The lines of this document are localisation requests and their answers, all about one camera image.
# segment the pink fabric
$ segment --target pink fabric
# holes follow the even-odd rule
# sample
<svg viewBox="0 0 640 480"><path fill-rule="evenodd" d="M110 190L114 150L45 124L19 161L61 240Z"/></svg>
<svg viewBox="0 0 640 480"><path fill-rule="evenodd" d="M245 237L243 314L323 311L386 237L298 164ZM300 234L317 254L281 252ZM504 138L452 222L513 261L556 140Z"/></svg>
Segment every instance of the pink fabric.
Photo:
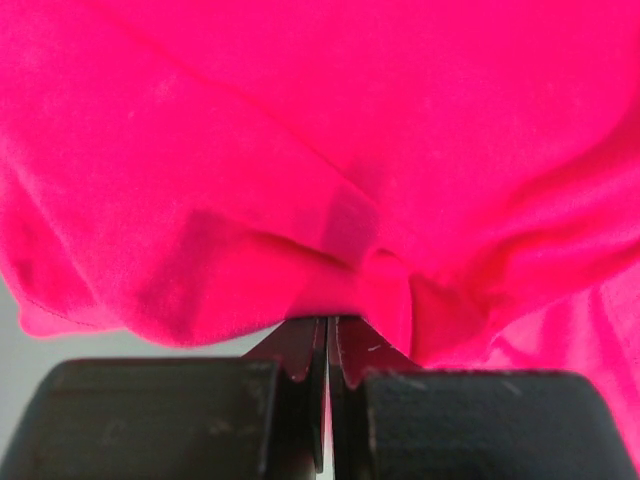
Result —
<svg viewBox="0 0 640 480"><path fill-rule="evenodd" d="M36 336L360 313L587 375L640 462L640 2L0 2L0 262Z"/></svg>

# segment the black clamp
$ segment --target black clamp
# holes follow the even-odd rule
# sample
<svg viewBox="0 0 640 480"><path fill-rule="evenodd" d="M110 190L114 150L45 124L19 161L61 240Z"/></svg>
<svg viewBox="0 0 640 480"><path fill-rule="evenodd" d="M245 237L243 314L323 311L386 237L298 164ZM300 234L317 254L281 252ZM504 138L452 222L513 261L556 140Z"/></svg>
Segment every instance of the black clamp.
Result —
<svg viewBox="0 0 640 480"><path fill-rule="evenodd" d="M244 357L66 362L0 480L314 478L327 356L338 480L638 478L584 378L425 371L334 317L285 322Z"/></svg>

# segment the scratch mark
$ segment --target scratch mark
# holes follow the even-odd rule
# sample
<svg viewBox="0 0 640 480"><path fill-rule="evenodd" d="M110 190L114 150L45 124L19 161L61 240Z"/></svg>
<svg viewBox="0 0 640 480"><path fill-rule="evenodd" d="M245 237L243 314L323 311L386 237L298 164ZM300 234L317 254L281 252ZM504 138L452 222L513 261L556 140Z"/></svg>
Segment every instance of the scratch mark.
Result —
<svg viewBox="0 0 640 480"><path fill-rule="evenodd" d="M509 380L503 380L502 381L502 385L504 386L504 388L506 388L511 393L513 393L516 397L521 397L522 396L522 390L520 390L518 387L516 387Z"/></svg>

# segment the wrinkled cloth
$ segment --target wrinkled cloth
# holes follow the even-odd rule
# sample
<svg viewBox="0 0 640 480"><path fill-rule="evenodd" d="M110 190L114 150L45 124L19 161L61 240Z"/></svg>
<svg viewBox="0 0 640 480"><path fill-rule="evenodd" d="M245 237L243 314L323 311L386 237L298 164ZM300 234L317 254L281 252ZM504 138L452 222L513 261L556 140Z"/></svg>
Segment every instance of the wrinkled cloth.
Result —
<svg viewBox="0 0 640 480"><path fill-rule="evenodd" d="M5 0L0 59L26 332L361 314L586 375L640 464L637 0Z"/></svg>

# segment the gray background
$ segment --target gray background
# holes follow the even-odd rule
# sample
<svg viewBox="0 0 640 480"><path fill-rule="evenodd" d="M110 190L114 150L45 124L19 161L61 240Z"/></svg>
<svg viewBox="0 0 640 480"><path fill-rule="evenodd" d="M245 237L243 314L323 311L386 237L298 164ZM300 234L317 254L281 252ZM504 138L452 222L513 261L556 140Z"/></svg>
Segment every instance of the gray background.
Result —
<svg viewBox="0 0 640 480"><path fill-rule="evenodd" d="M79 357L238 356L270 330L197 350L162 348L126 332L36 340L18 326L18 308L0 277L0 457L40 380L63 360ZM333 478L330 446L325 446L325 473Z"/></svg>

